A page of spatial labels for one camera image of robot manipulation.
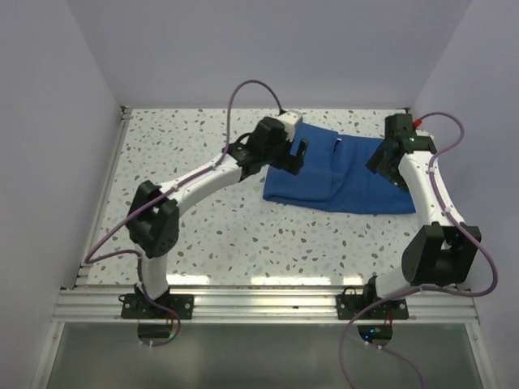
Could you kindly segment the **blue surgical drape cloth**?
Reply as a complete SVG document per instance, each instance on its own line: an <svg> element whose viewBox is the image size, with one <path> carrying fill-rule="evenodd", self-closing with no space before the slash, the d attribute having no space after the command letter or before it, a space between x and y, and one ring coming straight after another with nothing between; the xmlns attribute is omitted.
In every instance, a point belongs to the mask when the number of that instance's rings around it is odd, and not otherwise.
<svg viewBox="0 0 519 389"><path fill-rule="evenodd" d="M410 194L366 167L379 139L341 135L302 123L294 142L303 139L308 145L299 174L269 168L263 200L358 215L415 213Z"/></svg>

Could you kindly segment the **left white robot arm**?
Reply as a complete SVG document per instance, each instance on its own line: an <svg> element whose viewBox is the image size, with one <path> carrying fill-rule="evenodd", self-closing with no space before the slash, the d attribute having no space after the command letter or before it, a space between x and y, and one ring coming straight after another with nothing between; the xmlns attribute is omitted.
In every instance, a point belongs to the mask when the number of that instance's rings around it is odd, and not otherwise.
<svg viewBox="0 0 519 389"><path fill-rule="evenodd" d="M169 290L167 254L178 241L181 216L208 196L244 181L266 165L298 174L307 141L299 141L295 155L290 151L301 123L302 115L295 111L262 118L250 134L243 136L245 143L237 139L221 156L189 174L160 185L146 181L138 186L126 227L143 256L138 275L139 289L144 295L139 307L147 316L160 318L169 307L165 295Z"/></svg>

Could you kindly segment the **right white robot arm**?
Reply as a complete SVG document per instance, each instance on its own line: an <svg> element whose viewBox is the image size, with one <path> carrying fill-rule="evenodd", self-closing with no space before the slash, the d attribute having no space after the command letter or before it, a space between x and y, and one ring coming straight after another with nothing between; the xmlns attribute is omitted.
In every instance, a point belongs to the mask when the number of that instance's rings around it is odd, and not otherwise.
<svg viewBox="0 0 519 389"><path fill-rule="evenodd" d="M368 282L372 291L362 297L361 307L371 318L389 310L389 297L413 287L465 282L482 240L479 228L467 225L453 205L432 137L419 135L418 125L409 113L386 117L384 139L366 164L410 195L418 217L418 232L403 250L400 266Z"/></svg>

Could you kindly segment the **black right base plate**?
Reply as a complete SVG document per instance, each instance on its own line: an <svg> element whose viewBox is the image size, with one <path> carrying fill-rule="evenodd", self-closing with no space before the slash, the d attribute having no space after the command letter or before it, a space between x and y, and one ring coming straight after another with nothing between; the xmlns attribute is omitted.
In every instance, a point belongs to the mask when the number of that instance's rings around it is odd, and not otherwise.
<svg viewBox="0 0 519 389"><path fill-rule="evenodd" d="M384 301L376 296L370 286L362 290L346 286L335 296L337 318L350 320L362 311L360 319L407 320L410 318L406 299Z"/></svg>

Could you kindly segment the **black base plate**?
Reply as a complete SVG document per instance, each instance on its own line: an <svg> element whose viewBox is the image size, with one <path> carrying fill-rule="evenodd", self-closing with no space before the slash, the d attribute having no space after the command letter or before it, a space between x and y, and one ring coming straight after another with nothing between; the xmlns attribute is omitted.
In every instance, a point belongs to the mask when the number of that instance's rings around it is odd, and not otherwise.
<svg viewBox="0 0 519 389"><path fill-rule="evenodd" d="M123 319L173 318L173 311L180 320L190 320L195 307L195 296L192 294L165 293L151 303L142 293L127 293L119 295L118 300L122 303Z"/></svg>
<svg viewBox="0 0 519 389"><path fill-rule="evenodd" d="M376 296L370 286L362 290L346 286L335 296L337 318L350 320L362 311L360 319L407 320L410 318L406 299L384 301Z"/></svg>

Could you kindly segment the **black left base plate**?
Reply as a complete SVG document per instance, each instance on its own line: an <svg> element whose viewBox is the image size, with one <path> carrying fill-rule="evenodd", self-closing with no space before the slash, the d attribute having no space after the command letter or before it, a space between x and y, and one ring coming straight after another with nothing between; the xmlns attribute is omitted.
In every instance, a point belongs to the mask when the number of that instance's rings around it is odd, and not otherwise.
<svg viewBox="0 0 519 389"><path fill-rule="evenodd" d="M192 294L165 293L151 303L142 293L127 293L119 295L118 300L122 303L123 319L173 318L173 311L180 320L190 320L195 307L195 296Z"/></svg>

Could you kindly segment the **aluminium front rail frame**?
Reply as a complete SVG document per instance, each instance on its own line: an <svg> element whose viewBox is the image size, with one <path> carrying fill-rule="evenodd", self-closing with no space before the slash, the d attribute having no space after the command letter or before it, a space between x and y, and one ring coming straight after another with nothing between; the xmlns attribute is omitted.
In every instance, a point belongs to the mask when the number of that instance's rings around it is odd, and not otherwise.
<svg viewBox="0 0 519 389"><path fill-rule="evenodd" d="M119 297L129 288L84 287L61 291L52 320L62 323L120 323ZM192 324L334 324L338 287L174 288L193 296ZM406 298L410 318L403 324L473 324L479 322L468 297L418 293Z"/></svg>

